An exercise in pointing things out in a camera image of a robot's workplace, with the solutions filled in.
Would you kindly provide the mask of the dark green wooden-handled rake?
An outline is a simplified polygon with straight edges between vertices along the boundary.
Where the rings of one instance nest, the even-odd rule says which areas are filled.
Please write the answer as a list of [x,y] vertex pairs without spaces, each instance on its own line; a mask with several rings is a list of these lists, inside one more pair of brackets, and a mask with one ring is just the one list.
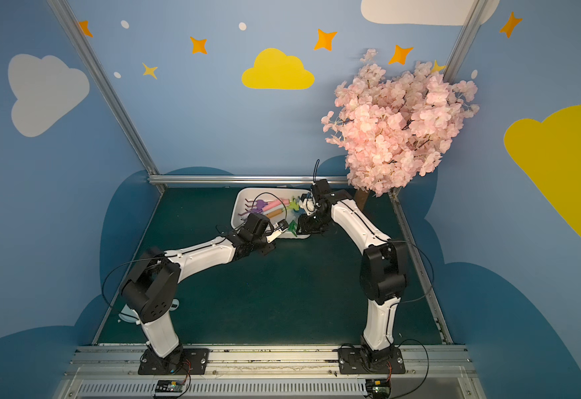
[[290,222],[289,227],[287,229],[287,232],[292,234],[294,237],[298,236],[298,224],[297,221],[294,219],[292,222]]

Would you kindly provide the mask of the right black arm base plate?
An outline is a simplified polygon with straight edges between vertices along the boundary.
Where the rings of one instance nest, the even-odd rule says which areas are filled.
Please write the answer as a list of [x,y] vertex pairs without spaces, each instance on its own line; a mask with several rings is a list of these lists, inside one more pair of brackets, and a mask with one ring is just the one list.
[[340,346],[337,351],[340,373],[352,374],[405,374],[402,352],[395,346],[380,351],[371,351],[365,346],[350,344]]

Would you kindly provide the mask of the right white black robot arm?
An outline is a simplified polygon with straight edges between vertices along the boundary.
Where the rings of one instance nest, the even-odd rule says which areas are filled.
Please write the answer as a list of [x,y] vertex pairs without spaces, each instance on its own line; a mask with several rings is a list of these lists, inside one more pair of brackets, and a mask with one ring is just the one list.
[[299,217],[299,234],[322,233],[335,223],[360,251],[360,286],[368,299],[361,353],[370,364],[388,359],[397,307],[408,286],[408,244],[374,226],[347,191],[332,190],[326,180],[315,181],[301,201],[305,214]]

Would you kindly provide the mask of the lime green wooden-handled rake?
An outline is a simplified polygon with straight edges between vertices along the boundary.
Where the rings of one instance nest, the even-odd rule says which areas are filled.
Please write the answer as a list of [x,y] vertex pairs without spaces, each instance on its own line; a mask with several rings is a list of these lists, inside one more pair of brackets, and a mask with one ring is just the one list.
[[305,204],[301,198],[293,198],[290,201],[288,208],[294,212],[300,213],[305,211]]

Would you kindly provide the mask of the white plastic storage box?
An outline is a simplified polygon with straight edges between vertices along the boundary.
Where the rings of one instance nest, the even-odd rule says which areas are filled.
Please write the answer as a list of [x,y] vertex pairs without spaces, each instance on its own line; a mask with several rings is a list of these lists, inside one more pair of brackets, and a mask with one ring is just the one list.
[[[237,228],[241,225],[245,220],[241,220],[239,214],[242,214],[245,209],[245,203],[247,200],[281,200],[281,199],[288,199],[290,202],[293,198],[300,198],[303,194],[308,194],[308,190],[304,189],[289,189],[289,188],[246,188],[241,190],[237,194],[237,198],[235,204],[233,206],[232,211],[232,219],[231,219],[231,226],[232,228]],[[270,222],[273,224],[279,223],[281,220],[285,219],[288,224],[292,222],[294,219],[298,221],[298,217],[304,212],[294,212],[293,210],[288,208],[288,205],[281,205],[277,208],[270,209],[268,211],[262,212],[264,216],[266,216]],[[308,234],[298,234],[297,237],[294,237],[292,234],[288,233],[287,231],[280,236],[280,239],[307,239],[310,236]]]

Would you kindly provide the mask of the purple pink-handled hand rake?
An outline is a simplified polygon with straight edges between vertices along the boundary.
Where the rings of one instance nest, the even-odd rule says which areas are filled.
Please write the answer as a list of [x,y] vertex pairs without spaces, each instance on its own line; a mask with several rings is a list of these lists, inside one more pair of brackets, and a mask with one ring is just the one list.
[[264,209],[263,212],[268,211],[270,209],[277,208],[281,205],[288,205],[290,201],[288,199],[274,199],[272,201],[267,201],[263,199],[254,199],[254,200],[247,200],[245,203],[246,209],[253,208],[257,205],[264,205],[267,204],[267,207]]

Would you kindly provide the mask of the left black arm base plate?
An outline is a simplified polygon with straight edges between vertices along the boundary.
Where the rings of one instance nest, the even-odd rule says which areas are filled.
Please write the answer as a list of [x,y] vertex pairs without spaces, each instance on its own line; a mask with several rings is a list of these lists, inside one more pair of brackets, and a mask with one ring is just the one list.
[[150,347],[140,359],[139,375],[203,375],[210,351],[201,347],[176,347],[166,357],[159,357]]

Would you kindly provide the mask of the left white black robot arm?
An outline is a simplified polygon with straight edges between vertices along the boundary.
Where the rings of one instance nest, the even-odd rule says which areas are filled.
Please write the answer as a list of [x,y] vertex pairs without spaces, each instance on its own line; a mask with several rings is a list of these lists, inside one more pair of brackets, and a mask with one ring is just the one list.
[[127,275],[121,294],[147,339],[149,353],[161,361],[176,362],[182,346],[169,309],[184,279],[256,251],[265,254],[275,249],[273,241],[289,226],[284,219],[273,224],[263,214],[250,214],[237,229],[205,243],[185,249],[147,252]]

